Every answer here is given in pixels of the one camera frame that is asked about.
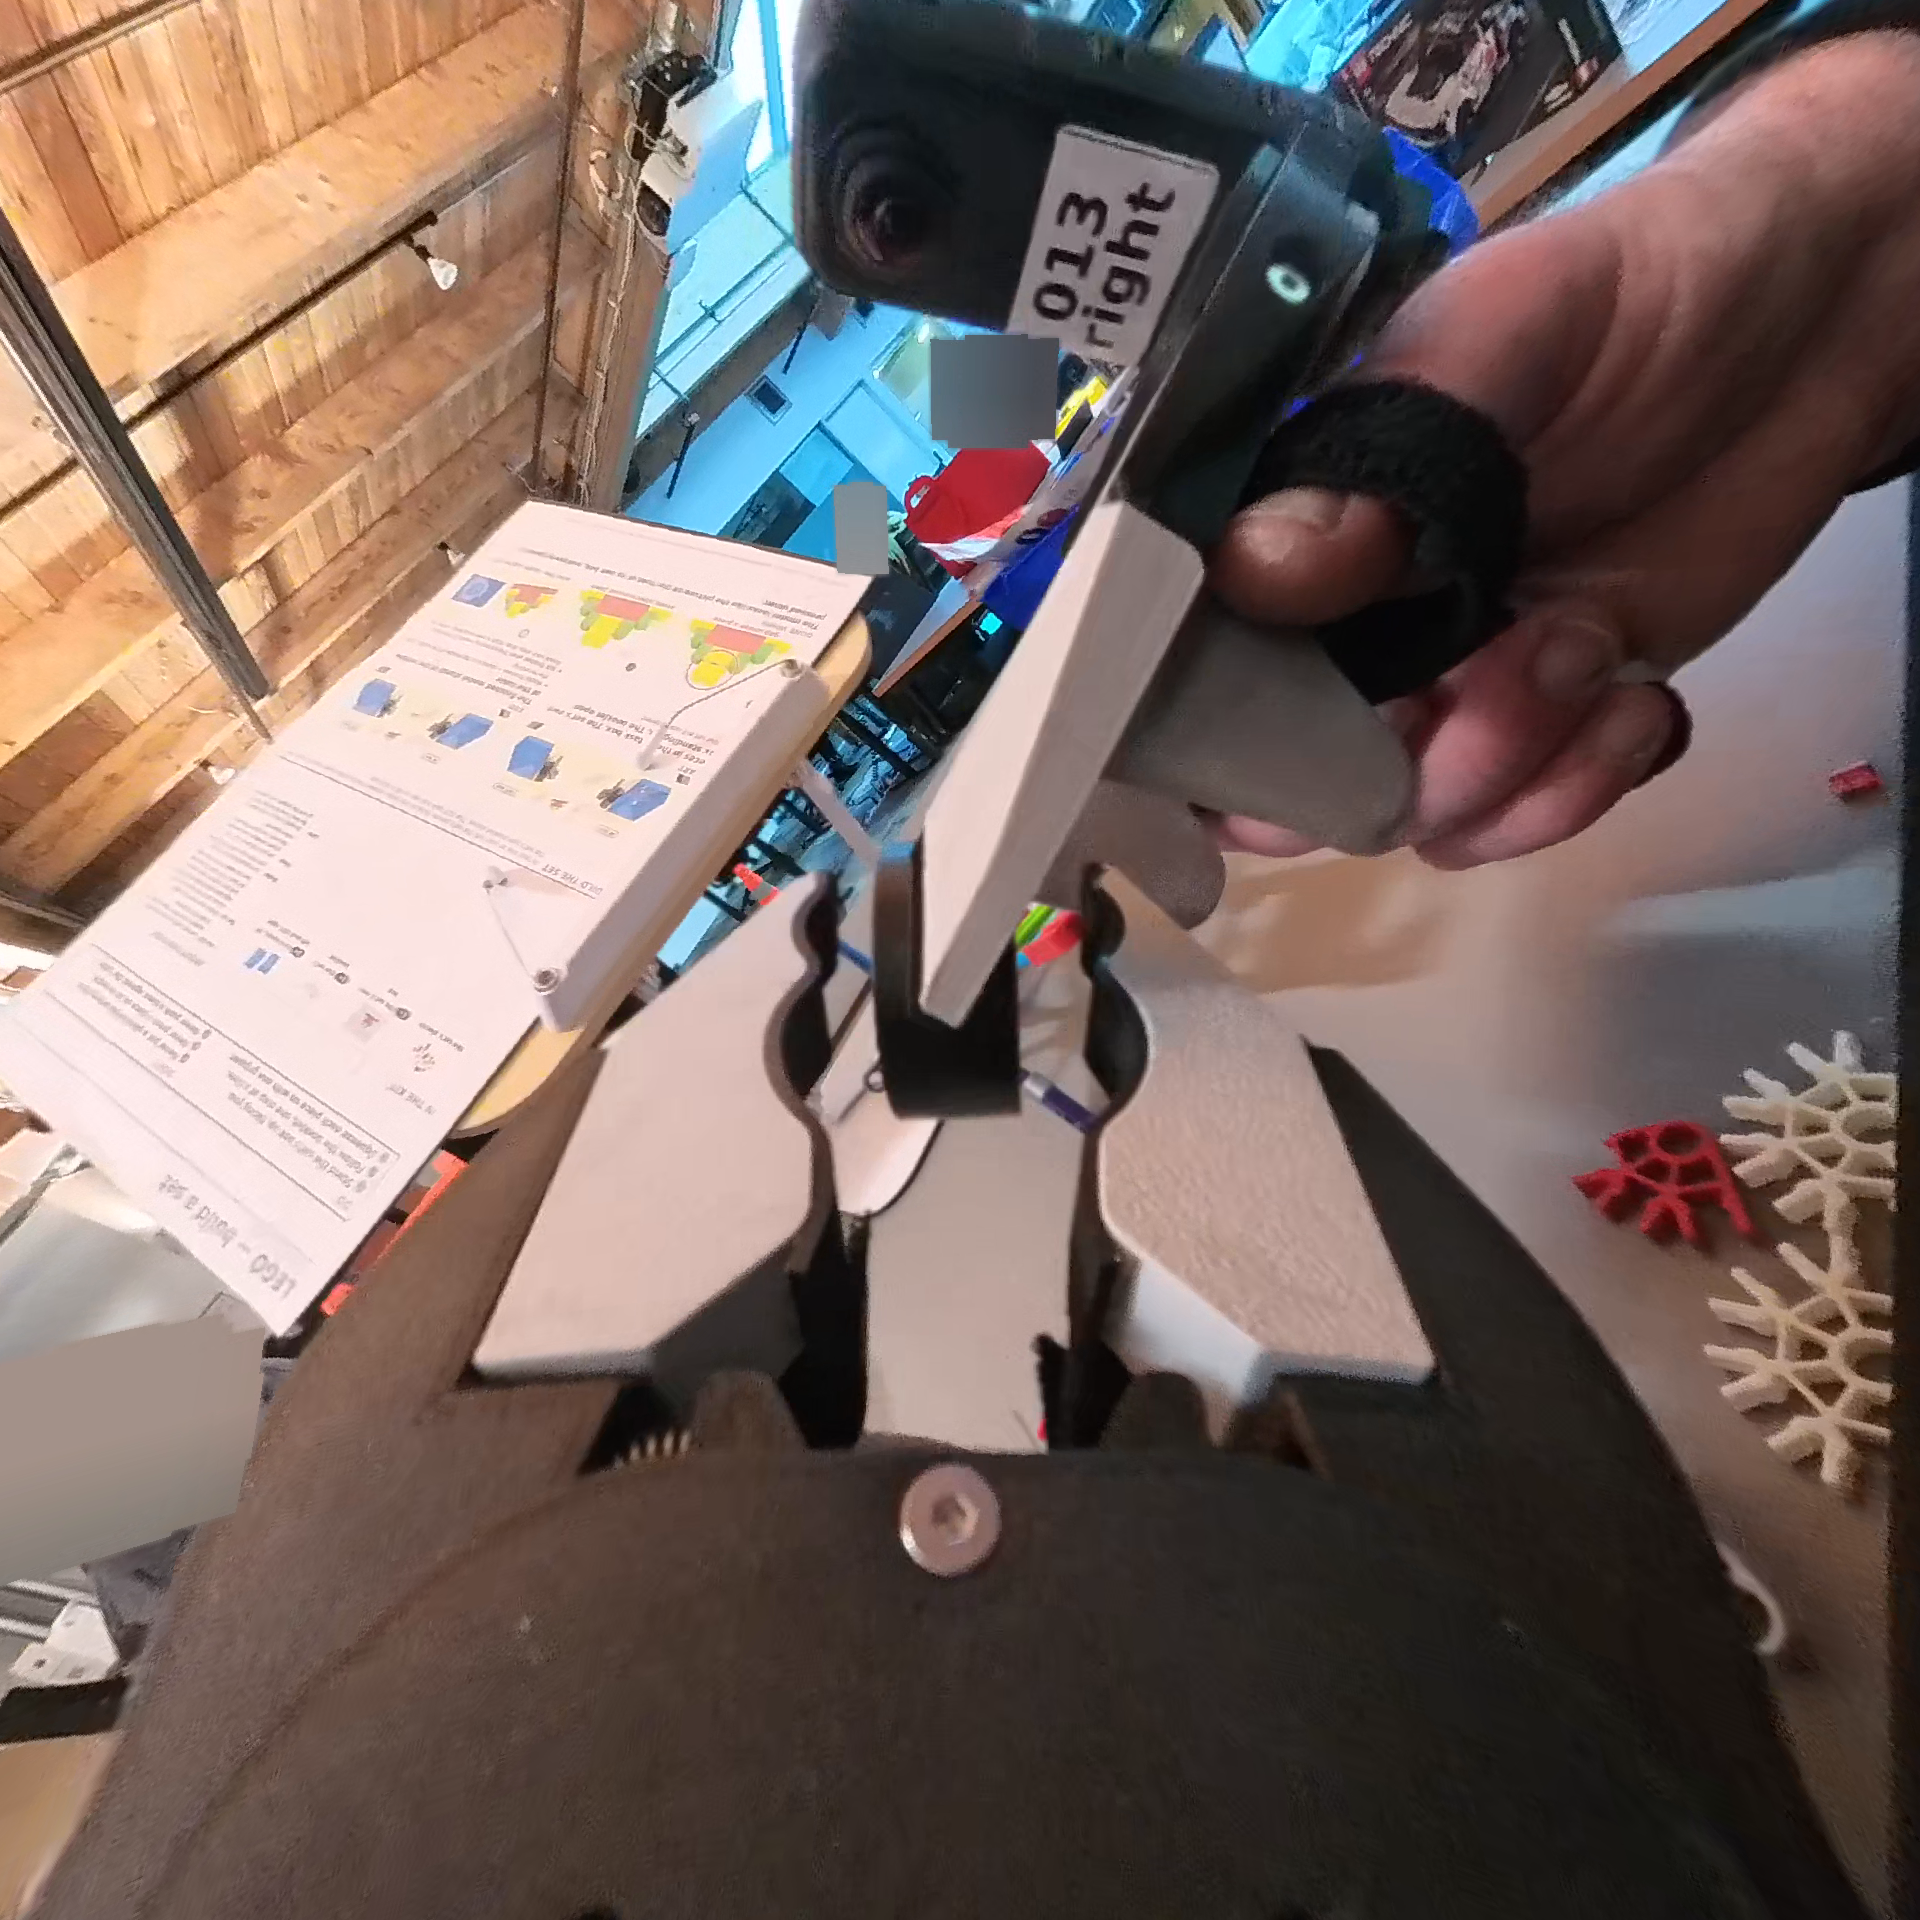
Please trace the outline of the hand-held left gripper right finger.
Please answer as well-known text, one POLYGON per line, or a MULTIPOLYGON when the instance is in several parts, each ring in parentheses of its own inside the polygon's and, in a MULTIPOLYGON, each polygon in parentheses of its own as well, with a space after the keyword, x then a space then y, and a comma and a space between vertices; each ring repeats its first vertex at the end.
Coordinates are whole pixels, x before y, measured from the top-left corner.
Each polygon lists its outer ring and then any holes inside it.
POLYGON ((1300 1032, 1116 869, 1087 873, 1083 1134, 1046 1445, 1143 1373, 1224 1435, 1283 1379, 1428 1384, 1438 1359, 1300 1032))

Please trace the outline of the red toy wheel black tyre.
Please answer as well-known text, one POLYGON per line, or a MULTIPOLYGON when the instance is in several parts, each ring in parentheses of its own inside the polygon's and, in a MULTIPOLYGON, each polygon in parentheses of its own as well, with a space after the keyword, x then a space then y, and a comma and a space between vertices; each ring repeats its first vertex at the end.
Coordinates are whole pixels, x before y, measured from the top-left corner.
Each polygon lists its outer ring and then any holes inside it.
POLYGON ((920 845, 889 841, 874 869, 874 1035, 882 1087, 901 1120, 1018 1109, 1018 947, 1005 942, 973 1010, 946 1025, 920 1007, 920 845))

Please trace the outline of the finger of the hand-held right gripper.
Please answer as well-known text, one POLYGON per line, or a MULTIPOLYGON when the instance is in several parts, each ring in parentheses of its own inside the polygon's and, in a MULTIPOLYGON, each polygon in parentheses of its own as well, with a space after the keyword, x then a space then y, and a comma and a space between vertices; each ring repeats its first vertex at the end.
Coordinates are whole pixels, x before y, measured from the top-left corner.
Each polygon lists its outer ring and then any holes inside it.
POLYGON ((919 1007, 932 1017, 955 1028, 973 1011, 1201 580, 1201 554, 1141 506, 1077 518, 926 811, 919 1007))
POLYGON ((1224 896, 1224 852, 1179 801, 1135 782, 1096 782, 1077 817, 1080 869, 1115 869, 1175 927, 1201 927, 1224 896))

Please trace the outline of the dark printed toy box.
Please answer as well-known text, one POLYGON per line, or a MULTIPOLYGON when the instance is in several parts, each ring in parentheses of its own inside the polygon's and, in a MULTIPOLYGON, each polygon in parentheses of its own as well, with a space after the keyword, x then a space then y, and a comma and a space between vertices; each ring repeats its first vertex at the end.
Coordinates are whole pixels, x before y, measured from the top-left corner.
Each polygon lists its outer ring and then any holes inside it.
POLYGON ((1605 2, 1373 2, 1334 94, 1420 147, 1517 138, 1624 56, 1605 2))

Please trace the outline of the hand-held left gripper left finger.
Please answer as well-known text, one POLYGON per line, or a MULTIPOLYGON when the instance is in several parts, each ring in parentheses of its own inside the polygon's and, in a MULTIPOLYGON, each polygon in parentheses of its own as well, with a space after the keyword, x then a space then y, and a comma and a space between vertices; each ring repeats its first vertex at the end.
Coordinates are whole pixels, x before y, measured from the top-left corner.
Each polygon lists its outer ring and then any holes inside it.
POLYGON ((815 1445, 869 1415, 866 1245, 830 1135, 830 875, 792 880, 599 1048, 586 1107, 478 1341, 483 1382, 635 1379, 677 1415, 782 1384, 815 1445))

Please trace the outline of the person's right hand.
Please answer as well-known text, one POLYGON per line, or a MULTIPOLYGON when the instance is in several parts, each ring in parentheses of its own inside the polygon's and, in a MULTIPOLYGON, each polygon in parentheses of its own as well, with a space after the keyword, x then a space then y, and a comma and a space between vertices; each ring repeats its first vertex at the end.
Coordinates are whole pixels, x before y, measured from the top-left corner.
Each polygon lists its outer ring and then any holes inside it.
POLYGON ((1461 254, 1363 361, 1527 471, 1513 626, 1393 712, 1428 864, 1542 852, 1666 771, 1671 676, 1917 462, 1917 2, 1868 16, 1790 32, 1642 174, 1461 254))

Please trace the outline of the red storage box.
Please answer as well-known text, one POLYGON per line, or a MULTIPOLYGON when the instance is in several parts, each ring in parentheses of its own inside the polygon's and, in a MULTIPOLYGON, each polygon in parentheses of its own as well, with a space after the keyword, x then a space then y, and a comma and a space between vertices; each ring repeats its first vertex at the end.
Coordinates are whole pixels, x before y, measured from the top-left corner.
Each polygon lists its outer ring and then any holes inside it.
POLYGON ((905 530, 965 580, 1022 518, 1051 472, 1046 444, 966 446, 905 490, 905 530))

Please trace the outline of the white snowflake connector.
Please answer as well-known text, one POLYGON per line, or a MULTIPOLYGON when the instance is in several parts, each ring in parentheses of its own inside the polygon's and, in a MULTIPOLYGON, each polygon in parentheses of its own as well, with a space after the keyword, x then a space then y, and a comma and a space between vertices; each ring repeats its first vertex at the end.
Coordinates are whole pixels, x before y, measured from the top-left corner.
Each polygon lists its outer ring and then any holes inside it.
POLYGON ((1892 1445, 1893 1298, 1862 1270, 1847 1233, 1831 1233, 1819 1256, 1788 1241, 1775 1254, 1777 1275, 1732 1266, 1708 1298, 1726 1339, 1705 1359, 1738 1415, 1775 1416, 1777 1459, 1859 1500, 1868 1453, 1892 1445))
POLYGON ((1898 1208, 1902 1081, 1851 1032, 1788 1048, 1796 1081, 1744 1072, 1717 1135, 1735 1179, 1796 1226, 1847 1237, 1864 1208, 1898 1208))

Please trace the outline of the printed instruction sheet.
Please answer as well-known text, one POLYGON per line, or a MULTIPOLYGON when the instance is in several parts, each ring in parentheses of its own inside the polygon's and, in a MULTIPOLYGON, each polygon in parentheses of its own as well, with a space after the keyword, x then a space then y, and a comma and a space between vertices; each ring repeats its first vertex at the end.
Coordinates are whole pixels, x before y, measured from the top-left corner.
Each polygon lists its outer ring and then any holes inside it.
POLYGON ((538 927, 866 591, 524 502, 15 1001, 4 1087, 287 1332, 538 1021, 538 927))

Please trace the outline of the white printed box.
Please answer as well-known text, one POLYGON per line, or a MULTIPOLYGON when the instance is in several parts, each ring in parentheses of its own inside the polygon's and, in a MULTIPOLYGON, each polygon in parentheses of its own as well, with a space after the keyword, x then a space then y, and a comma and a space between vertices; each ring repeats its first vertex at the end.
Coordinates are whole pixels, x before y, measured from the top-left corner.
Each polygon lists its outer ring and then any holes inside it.
POLYGON ((581 927, 538 927, 530 983, 538 1021, 586 1028, 707 896, 730 852, 750 837, 792 788, 794 767, 830 721, 830 683, 816 665, 782 663, 770 693, 708 775, 640 818, 640 852, 595 901, 581 927))

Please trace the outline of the red fan connector piece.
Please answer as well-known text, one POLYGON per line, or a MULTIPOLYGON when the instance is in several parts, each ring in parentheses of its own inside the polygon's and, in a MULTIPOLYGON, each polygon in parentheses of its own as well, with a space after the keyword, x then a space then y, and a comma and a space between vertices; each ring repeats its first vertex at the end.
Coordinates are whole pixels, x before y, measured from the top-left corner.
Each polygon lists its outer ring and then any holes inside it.
POLYGON ((1656 1120, 1608 1135, 1608 1164, 1572 1175, 1574 1192, 1605 1219, 1630 1220, 1648 1241, 1708 1248, 1708 1214, 1740 1241, 1756 1241, 1721 1143, 1695 1120, 1656 1120))

